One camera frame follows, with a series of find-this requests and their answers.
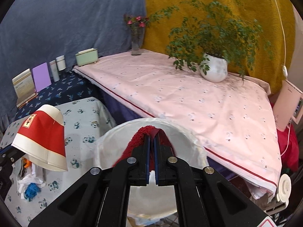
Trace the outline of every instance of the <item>white jar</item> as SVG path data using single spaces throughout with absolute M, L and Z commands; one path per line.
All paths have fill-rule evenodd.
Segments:
M 57 66 L 58 66 L 59 71 L 62 71 L 66 68 L 64 55 L 61 55 L 61 56 L 57 57 L 56 62 L 57 62 Z
M 200 68 L 200 73 L 203 78 L 211 82 L 221 82 L 227 77 L 227 60 L 220 59 L 214 56 L 206 55 L 210 61 L 205 60 L 202 63 L 206 63 L 209 66 L 209 70 L 206 75 L 203 69 Z
M 53 75 L 54 82 L 59 81 L 60 78 L 59 78 L 59 73 L 58 73 L 56 61 L 52 60 L 49 63 L 49 67 L 51 68 L 51 72 L 52 72 L 52 75 Z

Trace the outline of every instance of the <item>purple card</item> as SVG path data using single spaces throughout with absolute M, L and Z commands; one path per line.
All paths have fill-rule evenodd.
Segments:
M 32 69 L 32 73 L 35 82 L 36 92 L 39 92 L 47 86 L 51 85 L 51 78 L 49 76 L 46 62 L 34 67 Z

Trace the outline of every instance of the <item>panda print tablecloth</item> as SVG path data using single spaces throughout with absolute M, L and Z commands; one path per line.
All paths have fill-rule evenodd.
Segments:
M 64 117 L 65 149 L 68 172 L 45 170 L 46 186 L 31 202 L 22 200 L 17 193 L 17 178 L 13 173 L 5 204 L 21 224 L 27 227 L 29 222 L 62 192 L 77 181 L 91 167 L 96 148 L 96 140 L 116 126 L 107 108 L 96 98 L 90 97 L 56 106 Z M 12 143 L 25 118 L 13 122 L 0 143 L 5 147 Z

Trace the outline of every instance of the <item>yellow fabric backdrop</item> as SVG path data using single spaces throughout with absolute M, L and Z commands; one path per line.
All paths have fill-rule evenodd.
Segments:
M 150 15 L 155 11 L 178 4 L 182 0 L 146 0 L 147 14 Z M 257 52 L 255 68 L 248 71 L 249 76 L 264 80 L 270 84 L 272 93 L 276 93 L 281 88 L 283 80 L 282 65 L 284 63 L 284 43 L 283 34 L 278 17 L 278 11 L 274 0 L 244 0 L 244 8 L 239 8 L 231 0 L 220 0 L 232 7 L 234 14 L 241 16 L 243 19 L 252 21 L 257 19 L 263 27 L 263 34 L 266 40 L 273 45 L 274 59 L 270 60 L 268 53 L 260 47 Z M 290 66 L 295 37 L 295 23 L 292 4 L 289 0 L 277 0 L 280 9 L 282 22 L 286 36 L 286 66 Z M 184 16 L 193 16 L 194 10 L 188 9 L 188 6 L 181 6 L 180 12 L 175 12 L 170 19 L 162 19 L 160 23 L 153 23 L 146 29 L 143 48 L 166 53 L 166 45 L 169 43 L 168 34 L 170 29 L 180 26 Z M 232 65 L 228 66 L 231 72 L 237 72 Z

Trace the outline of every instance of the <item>white cable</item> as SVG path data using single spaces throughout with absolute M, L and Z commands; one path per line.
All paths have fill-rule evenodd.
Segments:
M 290 127 L 291 127 L 291 120 L 290 120 L 290 123 L 289 123 L 289 129 L 288 129 L 288 138 L 287 138 L 287 146 L 286 146 L 286 149 L 284 150 L 284 152 L 281 154 L 281 157 L 283 154 L 285 154 L 285 152 L 287 151 L 288 149 L 288 144 L 289 144 L 289 134 L 290 134 Z
M 278 3 L 277 0 L 275 0 L 276 6 L 277 6 L 277 10 L 278 10 L 278 14 L 279 14 L 279 18 L 280 18 L 280 22 L 281 22 L 281 27 L 282 27 L 282 32 L 283 32 L 283 40 L 284 40 L 284 64 L 283 64 L 283 75 L 287 78 L 287 69 L 286 69 L 286 40 L 285 40 L 285 33 L 284 33 L 284 27 L 283 27 L 283 23 L 282 23 L 282 19 L 281 19 L 281 14 L 280 14 L 280 10 L 278 7 Z

